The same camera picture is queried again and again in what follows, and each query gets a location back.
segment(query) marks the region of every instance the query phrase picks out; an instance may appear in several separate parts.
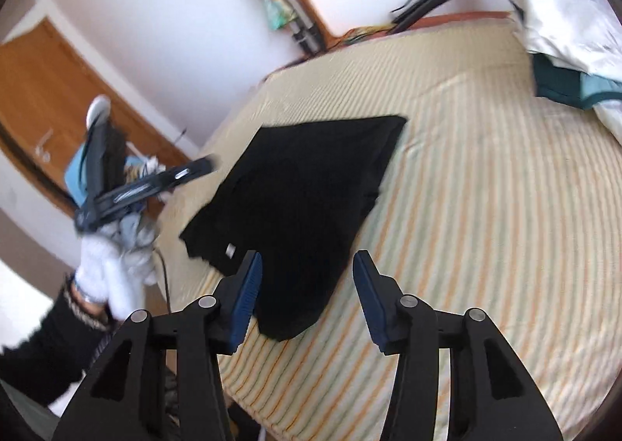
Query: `black sleeve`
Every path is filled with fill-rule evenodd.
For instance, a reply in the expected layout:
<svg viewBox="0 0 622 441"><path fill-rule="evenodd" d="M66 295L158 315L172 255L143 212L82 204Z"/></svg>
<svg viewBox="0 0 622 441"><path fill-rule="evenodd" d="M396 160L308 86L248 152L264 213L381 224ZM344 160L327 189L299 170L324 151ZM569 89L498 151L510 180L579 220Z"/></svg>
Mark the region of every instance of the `black sleeve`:
<svg viewBox="0 0 622 441"><path fill-rule="evenodd" d="M41 321L17 348L2 348L0 378L30 399L48 406L82 377L110 326L80 309L68 279Z"/></svg>

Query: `striped bed sheet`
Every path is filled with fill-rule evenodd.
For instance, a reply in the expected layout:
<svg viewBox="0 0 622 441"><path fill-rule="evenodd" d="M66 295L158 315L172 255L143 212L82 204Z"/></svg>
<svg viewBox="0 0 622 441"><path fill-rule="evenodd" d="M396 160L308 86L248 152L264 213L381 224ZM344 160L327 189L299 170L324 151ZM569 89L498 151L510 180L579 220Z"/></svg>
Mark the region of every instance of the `striped bed sheet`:
<svg viewBox="0 0 622 441"><path fill-rule="evenodd" d="M383 114L409 121L355 250L435 309L486 310L572 439L622 365L622 150L592 111L533 97L508 20L382 38L271 76L204 147L218 171L161 215L173 308L220 279L177 236L260 126ZM372 344L349 267L303 334L278 343L251 320L219 362L225 391L276 437L358 441L379 437L397 357ZM435 439L448 413L442 352Z"/></svg>

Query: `mattress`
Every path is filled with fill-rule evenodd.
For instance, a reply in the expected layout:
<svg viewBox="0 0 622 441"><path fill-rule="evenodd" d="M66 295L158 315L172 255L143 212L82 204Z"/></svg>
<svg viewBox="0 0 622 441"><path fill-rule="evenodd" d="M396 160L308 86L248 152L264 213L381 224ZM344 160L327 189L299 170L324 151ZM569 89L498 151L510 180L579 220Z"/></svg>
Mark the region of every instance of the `mattress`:
<svg viewBox="0 0 622 441"><path fill-rule="evenodd" d="M486 310L571 439L622 365L622 150L592 111L533 97L511 21L382 38L270 77L203 148L218 171L161 214L173 308L220 279L178 235L260 126L385 114L409 121L354 250L437 310ZM307 331L278 343L251 320L219 363L225 391L276 436L373 440L397 357L371 342L349 267ZM436 439L448 414L442 351Z"/></svg>

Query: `round metal pin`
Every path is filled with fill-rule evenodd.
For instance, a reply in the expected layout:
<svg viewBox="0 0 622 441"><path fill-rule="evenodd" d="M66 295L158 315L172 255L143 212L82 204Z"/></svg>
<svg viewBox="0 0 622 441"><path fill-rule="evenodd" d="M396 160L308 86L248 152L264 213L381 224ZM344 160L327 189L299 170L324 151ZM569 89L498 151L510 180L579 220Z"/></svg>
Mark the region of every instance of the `round metal pin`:
<svg viewBox="0 0 622 441"><path fill-rule="evenodd" d="M216 297L213 297L211 295L205 295L198 300L198 305L201 306L201 308L211 308L215 304Z"/></svg>
<svg viewBox="0 0 622 441"><path fill-rule="evenodd" d="M486 313L479 308L473 308L469 311L468 315L475 320L475 322L481 322L486 319Z"/></svg>
<svg viewBox="0 0 622 441"><path fill-rule="evenodd" d="M130 315L129 318L130 320L132 320L132 322L144 322L145 320L147 320L147 312L145 310L136 310Z"/></svg>
<svg viewBox="0 0 622 441"><path fill-rule="evenodd" d="M405 308L414 308L418 302L417 297L409 294L403 295L399 300L399 303Z"/></svg>

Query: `hand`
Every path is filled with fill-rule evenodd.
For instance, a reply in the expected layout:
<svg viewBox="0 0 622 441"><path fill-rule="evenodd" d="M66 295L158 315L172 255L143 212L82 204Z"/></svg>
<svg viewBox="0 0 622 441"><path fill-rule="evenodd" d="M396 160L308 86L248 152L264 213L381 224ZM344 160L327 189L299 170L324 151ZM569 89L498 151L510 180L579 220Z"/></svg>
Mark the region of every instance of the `hand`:
<svg viewBox="0 0 622 441"><path fill-rule="evenodd" d="M82 258L73 282L75 298L87 312L97 316L108 304L112 316L123 321L144 308L144 285L155 284L156 270L152 238L139 239L135 244L143 246L127 251L116 235L108 226L82 237Z"/></svg>

